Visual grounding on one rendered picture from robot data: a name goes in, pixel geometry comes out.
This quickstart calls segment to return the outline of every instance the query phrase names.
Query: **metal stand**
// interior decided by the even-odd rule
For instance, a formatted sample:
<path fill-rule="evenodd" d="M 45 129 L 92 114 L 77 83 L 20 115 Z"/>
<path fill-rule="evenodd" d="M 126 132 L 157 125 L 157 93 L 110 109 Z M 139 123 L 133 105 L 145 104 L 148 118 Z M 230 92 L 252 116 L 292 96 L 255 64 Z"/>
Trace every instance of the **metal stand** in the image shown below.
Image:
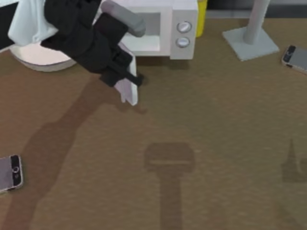
<path fill-rule="evenodd" d="M 241 61 L 279 51 L 278 46 L 262 28 L 270 1 L 255 0 L 248 26 L 223 32 L 223 37 Z"/>

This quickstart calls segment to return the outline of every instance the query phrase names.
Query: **microwave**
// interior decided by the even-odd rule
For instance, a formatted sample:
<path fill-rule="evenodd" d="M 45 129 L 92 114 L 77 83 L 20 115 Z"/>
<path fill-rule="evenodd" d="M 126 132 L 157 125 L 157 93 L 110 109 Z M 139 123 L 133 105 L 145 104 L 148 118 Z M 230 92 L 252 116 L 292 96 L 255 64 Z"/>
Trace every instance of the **microwave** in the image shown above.
<path fill-rule="evenodd" d="M 136 56 L 193 59 L 198 22 L 197 0 L 113 0 L 140 15 L 146 33 L 126 34 L 122 43 Z"/>

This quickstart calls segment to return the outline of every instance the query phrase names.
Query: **knob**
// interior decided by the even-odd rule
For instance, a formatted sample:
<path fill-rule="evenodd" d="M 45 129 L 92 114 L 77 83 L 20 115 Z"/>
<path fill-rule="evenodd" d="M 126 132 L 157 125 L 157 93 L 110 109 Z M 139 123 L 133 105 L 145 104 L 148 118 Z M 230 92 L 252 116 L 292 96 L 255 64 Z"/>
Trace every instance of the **knob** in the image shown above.
<path fill-rule="evenodd" d="M 192 29 L 192 24 L 189 22 L 182 22 L 177 25 L 177 30 L 182 34 L 189 32 Z"/>
<path fill-rule="evenodd" d="M 188 47 L 190 45 L 190 40 L 187 37 L 178 38 L 176 45 L 180 48 Z"/>

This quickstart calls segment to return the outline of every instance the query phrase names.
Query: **robotic arm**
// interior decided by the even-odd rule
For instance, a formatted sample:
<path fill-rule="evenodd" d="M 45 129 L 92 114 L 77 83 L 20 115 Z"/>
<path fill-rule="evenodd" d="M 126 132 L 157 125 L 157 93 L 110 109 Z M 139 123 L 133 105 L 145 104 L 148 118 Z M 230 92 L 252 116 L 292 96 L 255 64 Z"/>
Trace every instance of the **robotic arm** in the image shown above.
<path fill-rule="evenodd" d="M 125 78 L 140 86 L 143 77 L 128 72 L 132 56 L 119 45 L 126 33 L 143 36 L 145 23 L 111 0 L 20 0 L 8 35 L 19 46 L 61 51 L 110 87 Z"/>

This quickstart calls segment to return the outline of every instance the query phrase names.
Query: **gray pole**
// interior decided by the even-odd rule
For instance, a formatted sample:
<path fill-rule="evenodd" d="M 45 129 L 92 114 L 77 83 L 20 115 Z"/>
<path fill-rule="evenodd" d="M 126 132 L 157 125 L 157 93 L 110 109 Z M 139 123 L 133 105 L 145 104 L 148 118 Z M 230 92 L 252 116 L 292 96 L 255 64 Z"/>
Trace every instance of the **gray pole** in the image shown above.
<path fill-rule="evenodd" d="M 271 0 L 255 0 L 247 30 L 244 34 L 245 43 L 249 45 L 256 43 L 261 32 L 270 1 Z"/>

